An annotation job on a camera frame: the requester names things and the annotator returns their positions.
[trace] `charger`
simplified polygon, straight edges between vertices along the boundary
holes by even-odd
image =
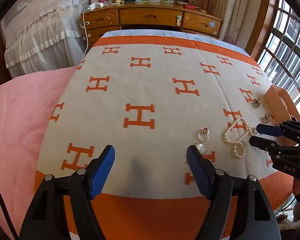
[[[94,10],[95,8],[102,8],[103,6],[105,6],[105,5],[101,2],[94,2],[89,5],[90,10]]]

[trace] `jewelry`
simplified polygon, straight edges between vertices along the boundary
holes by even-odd
[[[264,123],[269,123],[271,120],[272,120],[271,114],[265,114],[265,116],[263,117]]]
[[[203,141],[203,140],[200,138],[200,134],[201,134],[201,133],[204,133],[204,134],[207,135],[207,139],[206,139],[205,141]],[[208,141],[208,139],[209,139],[209,129],[206,128],[206,127],[204,127],[204,128],[199,132],[199,134],[198,134],[198,139],[199,139],[201,142],[200,142],[200,143],[196,143],[195,146],[196,146],[196,148],[198,149],[198,151],[199,151],[202,155],[204,155],[204,154],[207,153],[207,147],[206,147],[203,143],[205,143],[205,142]]]
[[[262,105],[262,102],[261,102],[260,98],[255,98],[253,103],[254,103],[256,108],[258,108],[259,106]]]
[[[287,105],[286,105],[286,102],[282,99],[282,97],[280,97],[280,99],[281,99],[281,102],[283,103],[284,107],[285,107],[286,110],[288,111],[288,107],[287,107]]]
[[[230,130],[232,130],[233,127],[234,127],[234,126],[237,124],[237,122],[239,122],[239,121],[242,121],[242,122],[244,123],[244,125],[245,125],[247,131],[245,132],[244,135],[240,136],[239,139],[237,139],[237,140],[235,140],[235,141],[229,141],[229,140],[228,140],[228,132],[229,132]],[[252,135],[257,135],[258,132],[257,132],[257,130],[256,130],[255,127],[250,128],[248,122],[247,122],[246,119],[244,119],[243,117],[239,117],[238,119],[234,120],[234,122],[230,125],[230,127],[229,127],[229,128],[226,130],[226,132],[225,132],[224,140],[225,140],[226,143],[229,143],[229,144],[232,144],[232,145],[233,145],[233,153],[234,153],[234,156],[237,157],[238,159],[242,159],[242,158],[246,155],[246,150],[245,150],[244,145],[242,144],[241,140],[242,140],[244,137],[246,137],[248,134],[249,134],[250,136],[252,136]],[[239,154],[237,153],[237,146],[239,146],[239,147],[241,148],[241,151],[242,151],[242,154],[241,154],[241,155],[239,155]]]

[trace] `white power cable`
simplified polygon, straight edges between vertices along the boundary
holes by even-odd
[[[84,58],[84,56],[85,56],[85,55],[86,55],[86,53],[87,53],[87,50],[88,50],[88,45],[89,45],[89,42],[88,42],[88,35],[87,35],[87,28],[86,28],[86,22],[85,22],[85,20],[84,20],[84,13],[85,13],[85,11],[86,11],[86,10],[89,10],[89,9],[90,9],[90,7],[89,7],[89,8],[87,8],[87,9],[85,9],[85,10],[83,11],[83,25],[84,25],[84,32],[86,33],[87,47],[86,47],[86,51],[84,52],[84,54],[83,54],[83,57],[82,57],[81,61],[83,61],[83,58]]]

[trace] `orange blanket border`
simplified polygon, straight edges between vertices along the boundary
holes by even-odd
[[[45,174],[36,171],[34,191],[38,189],[44,176]],[[280,171],[260,180],[273,210],[292,194],[292,181],[293,177]],[[64,201],[69,231],[78,234],[70,197],[65,196]],[[108,240],[184,240],[195,239],[210,201],[204,196],[142,199],[101,193],[91,204]],[[233,197],[223,237],[231,233],[235,210],[236,197]]]
[[[255,60],[249,56],[241,54],[239,52],[226,49],[214,44],[205,43],[202,41],[193,41],[175,37],[163,37],[163,36],[115,36],[100,38],[93,47],[105,46],[105,45],[121,45],[121,44],[152,44],[152,45],[164,45],[164,46],[179,46],[190,49],[198,49],[207,52],[213,52],[226,57],[234,58],[250,65],[259,65]]]

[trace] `window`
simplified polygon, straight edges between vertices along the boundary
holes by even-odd
[[[288,92],[300,114],[300,20],[285,0],[279,0],[258,64],[273,84]]]

